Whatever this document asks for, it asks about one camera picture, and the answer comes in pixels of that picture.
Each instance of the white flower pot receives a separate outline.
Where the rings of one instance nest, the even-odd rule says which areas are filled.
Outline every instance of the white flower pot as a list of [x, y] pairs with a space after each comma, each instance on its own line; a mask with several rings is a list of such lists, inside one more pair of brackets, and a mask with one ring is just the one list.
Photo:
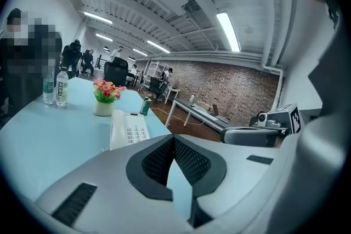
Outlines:
[[97, 116], [111, 116], [115, 108], [115, 103], [106, 104], [104, 102], [96, 101], [94, 114]]

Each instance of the floor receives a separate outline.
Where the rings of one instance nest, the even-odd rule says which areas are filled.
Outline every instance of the floor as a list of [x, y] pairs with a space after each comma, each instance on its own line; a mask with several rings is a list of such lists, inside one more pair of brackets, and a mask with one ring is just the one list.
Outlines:
[[[103, 71], [100, 71], [98, 69], [94, 69], [94, 75], [95, 77], [91, 77], [90, 75], [81, 75], [80, 77], [86, 80], [94, 81], [98, 78], [103, 78], [104, 73]], [[137, 90], [136, 87], [131, 87], [130, 90]], [[145, 97], [144, 93], [151, 93], [148, 91], [146, 88], [142, 89], [139, 94], [143, 98]], [[168, 118], [168, 113], [170, 112], [172, 107], [172, 103], [168, 101], [166, 104], [165, 102], [157, 102], [155, 99], [152, 99], [152, 104], [150, 108], [154, 112], [154, 114], [157, 116], [158, 119], [161, 120], [163, 124], [166, 123], [166, 120]], [[212, 140], [212, 141], [217, 141], [220, 142], [220, 135], [215, 131], [214, 129], [210, 128], [206, 124], [200, 125], [201, 122], [197, 119], [195, 119], [193, 116], [189, 118], [188, 124], [186, 127], [183, 126], [184, 121], [187, 117], [188, 113], [185, 112], [184, 110], [176, 107], [174, 110], [174, 115], [180, 118], [181, 120], [173, 117], [171, 119], [171, 122], [168, 126], [168, 129], [171, 131], [172, 134], [186, 134], [186, 135], [191, 135], [195, 136], [197, 138], [202, 138], [202, 139], [207, 139], [207, 140]]]

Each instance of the ceiling light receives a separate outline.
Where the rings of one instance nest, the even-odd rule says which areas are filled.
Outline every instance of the ceiling light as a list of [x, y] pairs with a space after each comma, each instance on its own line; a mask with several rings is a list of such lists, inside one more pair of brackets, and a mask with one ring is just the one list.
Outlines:
[[105, 37], [105, 36], [100, 35], [100, 34], [98, 34], [98, 33], [96, 34], [96, 36], [97, 36], [97, 37], [101, 37], [101, 38], [106, 39], [106, 40], [111, 41], [111, 42], [113, 41], [111, 38]]
[[239, 43], [236, 39], [235, 32], [234, 32], [233, 26], [230, 22], [230, 19], [228, 17], [228, 14], [227, 13], [219, 13], [219, 14], [217, 14], [217, 18], [218, 18], [220, 24], [222, 25], [222, 28], [224, 30], [225, 35], [227, 36], [231, 50], [233, 52], [240, 52]]
[[151, 44], [151, 45], [153, 45], [153, 46], [155, 46], [156, 48], [159, 48], [161, 51], [164, 51], [164, 52], [167, 53], [167, 54], [170, 53], [170, 51], [166, 50], [165, 48], [163, 48], [163, 47], [161, 47], [161, 46], [158, 46], [157, 44], [155, 44], [154, 42], [152, 42], [152, 41], [150, 41], [150, 40], [148, 40], [148, 41], [146, 41], [146, 42], [149, 43], [149, 44]]
[[136, 51], [136, 52], [138, 52], [138, 53], [140, 53], [141, 55], [148, 56], [148, 55], [144, 54], [143, 52], [140, 52], [140, 51], [138, 51], [138, 50], [136, 50], [136, 49], [133, 49], [133, 50]]
[[98, 19], [98, 20], [100, 20], [100, 21], [105, 21], [105, 22], [108, 22], [109, 24], [111, 24], [111, 25], [112, 25], [112, 21], [110, 21], [110, 20], [108, 20], [108, 19], [105, 19], [105, 18], [102, 18], [102, 17], [96, 16], [96, 15], [91, 14], [91, 13], [88, 13], [88, 12], [84, 12], [84, 15], [89, 16], [89, 17], [92, 17], [92, 18], [96, 18], [96, 19]]

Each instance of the table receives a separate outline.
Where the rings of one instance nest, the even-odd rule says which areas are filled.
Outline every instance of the table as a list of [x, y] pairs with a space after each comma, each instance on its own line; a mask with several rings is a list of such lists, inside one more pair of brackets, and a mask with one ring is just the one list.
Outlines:
[[177, 98], [177, 95], [178, 95], [178, 93], [180, 92], [180, 90], [178, 90], [178, 89], [173, 89], [172, 87], [167, 87], [167, 89], [168, 89], [168, 92], [167, 92], [165, 104], [167, 103], [167, 100], [168, 100], [168, 98], [169, 98], [169, 94], [170, 94], [171, 92], [175, 92], [175, 96], [174, 96], [175, 99]]
[[[1, 164], [14, 190], [36, 201], [51, 184], [109, 146], [111, 116], [94, 115], [93, 90], [93, 82], [73, 78], [66, 108], [45, 105], [40, 96], [0, 130]], [[142, 102], [137, 92], [126, 90], [115, 109], [139, 113]], [[171, 133], [151, 110], [145, 121], [152, 138]], [[188, 219], [191, 186], [175, 161], [167, 186], [176, 209]]]
[[234, 122], [229, 121], [228, 123], [225, 123], [219, 119], [216, 119], [214, 116], [210, 117], [208, 114], [205, 114], [203, 112], [195, 110], [195, 108], [191, 106], [191, 103], [188, 100], [174, 98], [171, 111], [169, 112], [169, 115], [168, 115], [168, 118], [167, 118], [167, 121], [165, 124], [166, 127], [169, 125], [169, 122], [171, 121], [174, 109], [176, 108], [177, 105], [180, 108], [182, 108], [183, 110], [188, 111], [188, 116], [186, 117], [186, 120], [184, 122], [185, 127], [186, 127], [191, 115], [194, 115], [197, 118], [203, 120], [206, 124], [210, 125], [212, 128], [214, 128], [215, 130], [217, 130], [219, 132], [221, 132], [225, 128], [236, 126], [236, 124]]

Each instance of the white telephone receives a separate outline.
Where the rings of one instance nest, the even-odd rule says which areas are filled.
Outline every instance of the white telephone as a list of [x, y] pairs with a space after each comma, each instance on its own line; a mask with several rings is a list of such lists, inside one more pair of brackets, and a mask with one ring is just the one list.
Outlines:
[[110, 150], [150, 138], [144, 115], [114, 110], [112, 113]]

